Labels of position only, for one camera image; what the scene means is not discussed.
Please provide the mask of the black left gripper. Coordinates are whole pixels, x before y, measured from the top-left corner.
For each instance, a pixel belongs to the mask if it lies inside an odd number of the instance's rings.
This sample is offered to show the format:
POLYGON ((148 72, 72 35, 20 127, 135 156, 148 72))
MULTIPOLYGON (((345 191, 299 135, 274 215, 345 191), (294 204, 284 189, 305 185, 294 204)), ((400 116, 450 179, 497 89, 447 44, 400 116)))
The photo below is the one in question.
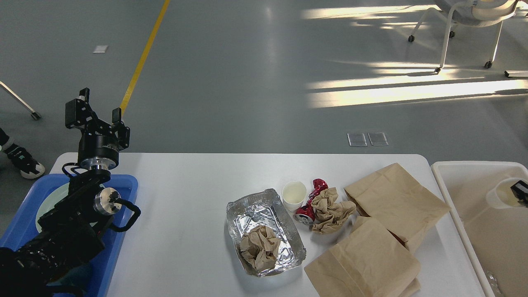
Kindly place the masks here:
POLYGON ((82 136, 78 146, 78 164, 81 168, 111 170, 119 165, 119 151, 130 146, 130 128, 125 126, 117 107, 112 111, 111 134, 108 123, 100 120, 89 104, 90 89, 79 91, 77 98, 65 105, 65 127, 78 129, 82 136))

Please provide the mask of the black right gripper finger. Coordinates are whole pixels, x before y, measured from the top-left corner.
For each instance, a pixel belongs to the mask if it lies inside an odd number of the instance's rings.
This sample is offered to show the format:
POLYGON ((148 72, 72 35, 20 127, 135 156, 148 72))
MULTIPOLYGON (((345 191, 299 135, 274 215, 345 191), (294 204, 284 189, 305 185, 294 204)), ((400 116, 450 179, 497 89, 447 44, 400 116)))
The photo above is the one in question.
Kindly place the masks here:
POLYGON ((522 180, 519 180, 515 182, 510 187, 515 199, 517 200, 517 203, 522 205, 523 207, 528 206, 528 184, 522 180))

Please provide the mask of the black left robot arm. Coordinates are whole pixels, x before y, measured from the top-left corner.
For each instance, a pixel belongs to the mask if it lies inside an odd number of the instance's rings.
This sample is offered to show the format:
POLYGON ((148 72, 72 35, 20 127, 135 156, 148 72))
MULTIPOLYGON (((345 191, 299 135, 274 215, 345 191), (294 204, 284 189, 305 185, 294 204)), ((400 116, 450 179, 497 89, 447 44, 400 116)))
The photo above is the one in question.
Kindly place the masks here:
POLYGON ((68 194, 38 219, 41 231, 18 250, 1 248, 2 297, 82 297, 75 285, 52 285, 72 269, 89 263, 104 250, 107 230, 128 231, 139 218, 137 205, 117 190, 101 186, 119 165, 119 153, 130 144, 130 128, 113 109, 112 122, 98 118, 89 104, 90 89, 65 105, 65 126, 81 132, 78 159, 65 163, 68 194))

